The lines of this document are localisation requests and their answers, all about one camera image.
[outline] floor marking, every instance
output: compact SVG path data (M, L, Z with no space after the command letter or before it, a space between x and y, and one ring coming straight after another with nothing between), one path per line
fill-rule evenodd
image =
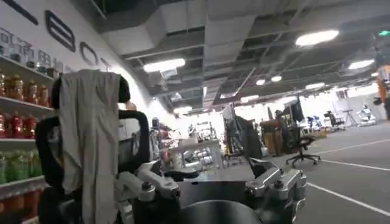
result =
M370 210L372 210L372 211L375 211L375 212L378 212L378 213L381 213L381 214L383 214L383 215L386 215L386 216L390 217L390 212L386 212L386 211L384 211L384 210L382 210L382 209L380 209L380 208L373 207L373 206L368 205L368 204L365 204L365 203L363 203L363 202L361 202L361 201L355 200L355 199L350 198L350 197L348 197L348 196L339 194L339 193L337 193L337 192L328 190L328 189L326 189L326 188L317 186L317 185L312 184L312 183L307 183L307 185L309 185L309 186L311 186L311 187L313 187L313 188L319 189L319 190L321 190L321 191L324 191L324 192L326 192L326 193L332 194L332 195L334 195L334 196L336 196L336 197L339 197L339 198L342 198L342 199L344 199L344 200L347 200L347 201L349 201L349 202L352 202L352 203L354 203L354 204L360 205L360 206L365 207L365 208L367 208L367 209L370 209Z
M375 166L366 166L366 165L360 165L360 164L356 164L356 163L344 163L344 162L331 161L331 160L326 160L326 159L322 159L321 161L327 162L327 163L336 163L336 164L348 165L348 166L358 166L358 167L375 169L375 170L390 171L390 169L387 169L387 168L375 167Z
M378 143L382 143L382 142L389 142L389 141L390 141L390 139L385 139L385 140L380 140L380 141L375 141L375 142L368 142L368 143L364 143L364 144L360 144L360 145L351 145L351 146L340 148L340 149L332 149L332 150L328 150L328 151L317 152L317 153L313 153L313 154L320 155L320 154L325 154L325 153L330 153L330 152L338 152L338 151L342 151L345 149L352 149L352 148L357 148L357 147L362 147L362 146L367 146L367 145L374 145L374 144L378 144Z

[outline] exposed ceiling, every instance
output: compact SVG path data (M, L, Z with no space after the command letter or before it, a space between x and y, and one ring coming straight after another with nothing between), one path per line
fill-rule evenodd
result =
M266 100L316 82L364 84L375 65L352 72L349 64L390 48L390 37L377 36L390 30L389 0L84 1L99 8L95 22L105 40L171 108L203 110L254 94ZM340 34L314 47L295 45L300 35L326 29ZM172 58L186 64L167 80L143 71ZM272 83L275 75L282 81ZM266 83L257 86L258 79Z

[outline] towel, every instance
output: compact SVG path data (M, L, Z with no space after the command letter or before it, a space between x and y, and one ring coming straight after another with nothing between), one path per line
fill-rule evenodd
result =
M112 224L117 215L120 75L81 70L61 79L62 185L67 192L82 187L84 224Z

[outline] white table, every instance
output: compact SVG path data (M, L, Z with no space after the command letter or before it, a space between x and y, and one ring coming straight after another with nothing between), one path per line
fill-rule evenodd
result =
M222 156L221 156L221 151L219 149L218 140L204 141L198 144L183 145L176 148L168 149L168 151L172 153L173 156L180 154L182 157L182 166L185 166L184 153L187 151L196 151L201 149L210 149L210 154L211 157L213 158L214 165L217 165L218 168L223 168Z

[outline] gray floor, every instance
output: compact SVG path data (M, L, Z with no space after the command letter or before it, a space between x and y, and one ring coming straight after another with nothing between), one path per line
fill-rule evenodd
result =
M327 139L314 142L307 153L318 153L322 159L329 161L390 169L390 123L330 134ZM291 155L271 160L284 166L285 159L289 157ZM305 171L309 183L390 212L390 171L348 164L323 161L314 166L311 162L303 162L297 168ZM204 178L214 179L216 176L224 180L252 178L247 166L229 167L217 175L209 173ZM296 223L382 224L390 223L390 216L308 186L307 203Z

